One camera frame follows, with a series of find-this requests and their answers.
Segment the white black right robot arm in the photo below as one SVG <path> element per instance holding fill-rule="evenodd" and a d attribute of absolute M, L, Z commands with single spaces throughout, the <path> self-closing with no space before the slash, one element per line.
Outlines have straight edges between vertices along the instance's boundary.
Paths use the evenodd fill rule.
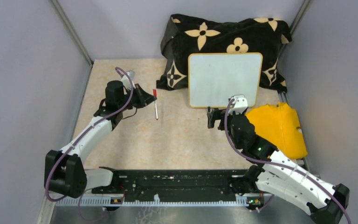
<path fill-rule="evenodd" d="M 257 135 L 255 126 L 239 111 L 209 108 L 208 128 L 220 121 L 230 147 L 251 162 L 253 174 L 244 179 L 249 192 L 261 190 L 277 196 L 301 209 L 316 224 L 338 224 L 342 218 L 352 220 L 347 212 L 350 190 L 343 184 L 321 180 L 287 157 L 276 145 Z"/>

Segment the white red capped marker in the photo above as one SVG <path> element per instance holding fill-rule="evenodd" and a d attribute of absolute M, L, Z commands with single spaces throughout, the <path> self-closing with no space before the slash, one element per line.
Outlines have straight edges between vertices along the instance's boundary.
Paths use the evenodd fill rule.
<path fill-rule="evenodd" d="M 157 104 L 157 90 L 153 89 L 154 96 L 154 108 L 155 108 L 155 118 L 158 120 L 158 104 Z"/>

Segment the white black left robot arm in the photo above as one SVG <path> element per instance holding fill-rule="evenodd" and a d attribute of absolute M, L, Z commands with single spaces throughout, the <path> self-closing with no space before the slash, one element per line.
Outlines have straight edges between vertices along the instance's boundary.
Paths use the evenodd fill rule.
<path fill-rule="evenodd" d="M 110 193 L 120 190 L 121 180 L 111 168 L 85 169 L 83 164 L 96 146 L 123 119 L 123 111 L 144 108 L 157 100 L 157 93 L 144 91 L 139 84 L 110 81 L 90 123 L 69 144 L 50 150 L 45 157 L 45 192 L 78 198 L 85 191 L 104 187 Z"/>

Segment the yellow framed whiteboard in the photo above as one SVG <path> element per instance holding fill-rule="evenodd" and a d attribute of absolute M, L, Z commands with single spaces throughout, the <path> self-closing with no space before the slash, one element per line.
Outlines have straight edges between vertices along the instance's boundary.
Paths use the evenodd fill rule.
<path fill-rule="evenodd" d="M 193 53 L 188 57 L 189 105 L 223 108 L 232 96 L 257 101 L 262 72 L 261 53 Z"/>

